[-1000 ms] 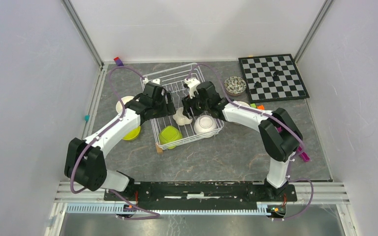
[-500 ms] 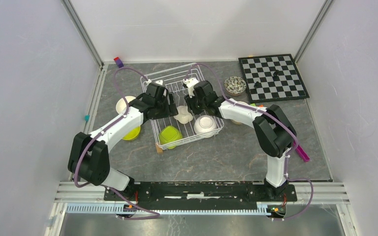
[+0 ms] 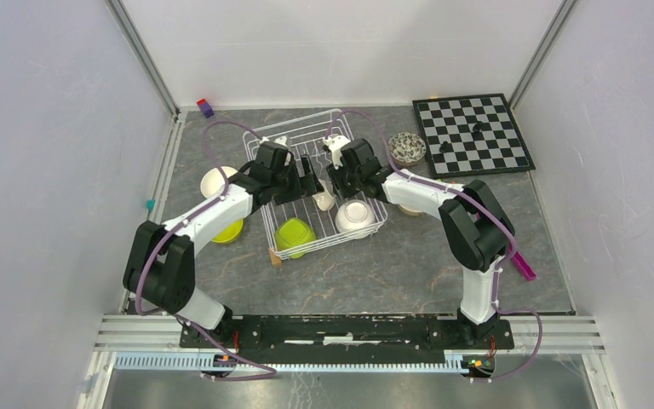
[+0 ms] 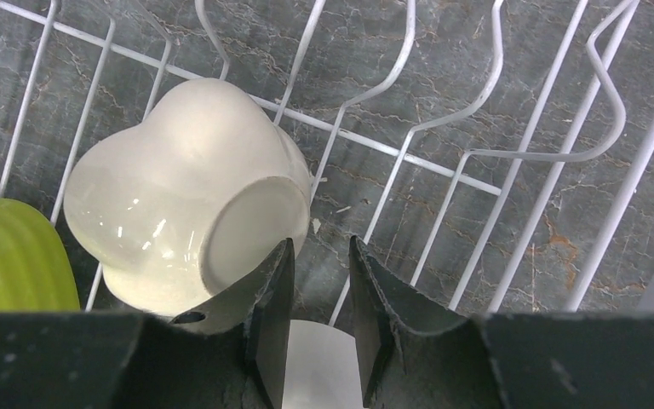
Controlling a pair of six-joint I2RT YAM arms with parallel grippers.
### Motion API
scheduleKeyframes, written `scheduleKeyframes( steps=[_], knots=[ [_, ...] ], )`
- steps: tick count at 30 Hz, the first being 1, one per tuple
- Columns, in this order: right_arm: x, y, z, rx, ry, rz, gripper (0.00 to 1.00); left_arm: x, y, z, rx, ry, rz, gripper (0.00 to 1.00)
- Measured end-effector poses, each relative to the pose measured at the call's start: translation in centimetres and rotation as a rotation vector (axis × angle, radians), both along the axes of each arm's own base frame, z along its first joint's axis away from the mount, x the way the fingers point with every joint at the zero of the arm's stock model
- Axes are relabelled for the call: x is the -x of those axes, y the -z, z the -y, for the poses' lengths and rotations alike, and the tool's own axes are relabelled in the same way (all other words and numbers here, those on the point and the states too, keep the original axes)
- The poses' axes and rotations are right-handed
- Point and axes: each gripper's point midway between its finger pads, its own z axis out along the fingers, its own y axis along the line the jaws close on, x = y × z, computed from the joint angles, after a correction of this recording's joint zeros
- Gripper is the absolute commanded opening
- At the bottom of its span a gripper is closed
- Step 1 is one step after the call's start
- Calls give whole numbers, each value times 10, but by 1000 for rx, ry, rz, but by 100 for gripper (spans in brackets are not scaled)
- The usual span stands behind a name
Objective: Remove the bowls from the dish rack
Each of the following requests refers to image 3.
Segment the cream lobed small bowl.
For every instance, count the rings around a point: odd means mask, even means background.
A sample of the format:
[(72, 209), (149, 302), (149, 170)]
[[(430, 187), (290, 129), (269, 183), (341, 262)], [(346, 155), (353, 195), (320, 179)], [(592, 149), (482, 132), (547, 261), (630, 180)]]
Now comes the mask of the cream lobed small bowl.
[(336, 195), (330, 181), (324, 179), (318, 180), (322, 190), (315, 193), (312, 198), (320, 211), (329, 211), (336, 204)]

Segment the white round bowl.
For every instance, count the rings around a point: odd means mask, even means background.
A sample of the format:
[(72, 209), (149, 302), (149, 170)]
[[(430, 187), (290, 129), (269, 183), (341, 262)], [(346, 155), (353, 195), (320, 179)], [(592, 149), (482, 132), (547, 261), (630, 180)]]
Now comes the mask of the white round bowl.
[(339, 233), (352, 233), (354, 239), (363, 239), (371, 235), (376, 213), (363, 200), (349, 200), (339, 207), (335, 222)]

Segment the pink patterned bowl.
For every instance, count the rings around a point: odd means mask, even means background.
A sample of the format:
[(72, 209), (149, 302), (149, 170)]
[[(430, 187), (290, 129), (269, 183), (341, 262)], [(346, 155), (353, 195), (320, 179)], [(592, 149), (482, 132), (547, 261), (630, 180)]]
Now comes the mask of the pink patterned bowl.
[(401, 167), (411, 167), (424, 159), (427, 146), (416, 133), (399, 132), (388, 140), (391, 158)]

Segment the tan ceramic floral bowl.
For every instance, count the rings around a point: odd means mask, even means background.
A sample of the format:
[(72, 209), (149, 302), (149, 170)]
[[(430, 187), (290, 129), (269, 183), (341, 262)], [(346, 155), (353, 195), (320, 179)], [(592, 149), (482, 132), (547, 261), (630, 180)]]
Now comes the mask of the tan ceramic floral bowl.
[(407, 216), (420, 216), (422, 214), (419, 210), (415, 210), (407, 206), (399, 205), (398, 208)]

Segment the green square plastic bowl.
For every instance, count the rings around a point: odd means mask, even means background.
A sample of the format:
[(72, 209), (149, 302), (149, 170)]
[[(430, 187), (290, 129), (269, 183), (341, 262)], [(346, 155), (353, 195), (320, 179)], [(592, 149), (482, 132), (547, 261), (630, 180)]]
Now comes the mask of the green square plastic bowl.
[(288, 251), (300, 245), (313, 242), (316, 233), (302, 219), (292, 217), (279, 226), (275, 233), (276, 246), (279, 251)]

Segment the large white ribbed bowl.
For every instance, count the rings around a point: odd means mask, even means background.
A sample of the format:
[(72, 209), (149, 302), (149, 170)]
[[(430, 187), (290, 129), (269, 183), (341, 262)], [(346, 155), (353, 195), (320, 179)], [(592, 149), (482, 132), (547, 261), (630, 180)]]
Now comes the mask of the large white ribbed bowl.
[(207, 199), (213, 194), (221, 192), (225, 183), (224, 176), (229, 178), (237, 172), (236, 169), (230, 166), (215, 167), (208, 170), (199, 184), (201, 194)]

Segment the yellow green round bowl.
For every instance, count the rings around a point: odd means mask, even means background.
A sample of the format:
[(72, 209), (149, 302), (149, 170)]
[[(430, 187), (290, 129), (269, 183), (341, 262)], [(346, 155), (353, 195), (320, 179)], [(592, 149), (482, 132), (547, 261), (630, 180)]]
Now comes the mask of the yellow green round bowl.
[(211, 240), (211, 242), (219, 245), (231, 244), (232, 242), (236, 241), (240, 237), (243, 229), (244, 229), (244, 221), (237, 220), (236, 222), (230, 224), (223, 231), (218, 233)]

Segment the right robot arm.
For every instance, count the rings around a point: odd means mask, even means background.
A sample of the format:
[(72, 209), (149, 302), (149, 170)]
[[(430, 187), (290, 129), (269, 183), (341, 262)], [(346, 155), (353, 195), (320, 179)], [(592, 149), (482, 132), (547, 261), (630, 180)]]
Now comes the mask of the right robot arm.
[(467, 185), (443, 183), (381, 165), (365, 139), (329, 135), (324, 150), (330, 154), (328, 175), (342, 198), (363, 193), (441, 222), (463, 271), (458, 337), (469, 348), (487, 342), (499, 319), (499, 274), (517, 249), (513, 226), (490, 188), (480, 180)]

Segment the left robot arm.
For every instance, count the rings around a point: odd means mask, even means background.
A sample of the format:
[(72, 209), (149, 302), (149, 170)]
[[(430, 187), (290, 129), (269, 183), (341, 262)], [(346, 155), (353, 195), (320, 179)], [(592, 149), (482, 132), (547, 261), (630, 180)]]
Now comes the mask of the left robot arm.
[(157, 224), (143, 222), (135, 232), (123, 287), (135, 296), (140, 315), (166, 312), (201, 326), (213, 347), (233, 336), (232, 312), (197, 288), (196, 257), (216, 235), (261, 207), (281, 205), (323, 192), (307, 155), (262, 141), (254, 159), (222, 178), (219, 191), (186, 213)]

